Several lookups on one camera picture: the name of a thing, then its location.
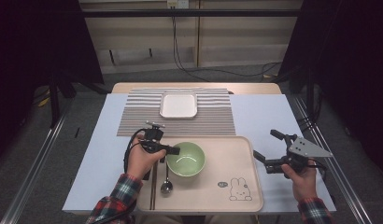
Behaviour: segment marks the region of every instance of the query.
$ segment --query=striped placemat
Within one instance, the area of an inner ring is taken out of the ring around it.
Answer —
[[[197,115],[192,119],[166,119],[160,115],[162,95],[166,91],[194,91]],[[159,88],[133,89],[124,107],[117,136],[131,136],[146,121],[164,124],[165,135],[235,135],[232,107],[227,89]]]

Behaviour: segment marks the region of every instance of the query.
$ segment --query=plaid sleeve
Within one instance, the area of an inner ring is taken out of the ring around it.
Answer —
[[[303,199],[297,205],[306,224],[327,224],[334,223],[332,215],[320,198]]]
[[[101,199],[92,210],[86,223],[93,223],[121,213],[135,202],[142,182],[132,175],[122,174],[110,196]],[[110,223],[130,223],[128,218],[114,220]]]

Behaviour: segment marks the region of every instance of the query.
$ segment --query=cartoon character print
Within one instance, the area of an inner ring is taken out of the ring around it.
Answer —
[[[230,189],[231,201],[251,201],[250,190],[247,185],[247,181],[244,178],[233,178],[232,188]]]

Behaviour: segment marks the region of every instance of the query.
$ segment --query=person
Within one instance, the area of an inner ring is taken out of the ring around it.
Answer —
[[[165,156],[162,149],[156,153],[146,152],[140,145],[139,135],[133,141],[133,149],[130,152],[127,174],[122,174],[110,196],[102,198],[92,210],[86,223],[99,223],[111,217],[117,217],[133,210],[135,200],[142,188],[141,179],[153,166],[154,162]],[[296,174],[288,164],[281,166],[286,175],[293,182],[293,195],[298,202],[298,208],[304,223],[334,223],[332,215],[328,212],[322,199],[316,192],[316,169],[305,168],[300,174]],[[104,223],[131,224],[135,220],[129,213],[117,217],[115,220]]]

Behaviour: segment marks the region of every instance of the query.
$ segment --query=green bowl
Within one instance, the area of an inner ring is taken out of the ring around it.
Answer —
[[[204,151],[191,142],[182,142],[174,147],[179,147],[179,155],[167,155],[169,169],[176,175],[193,176],[200,173],[206,163]]]

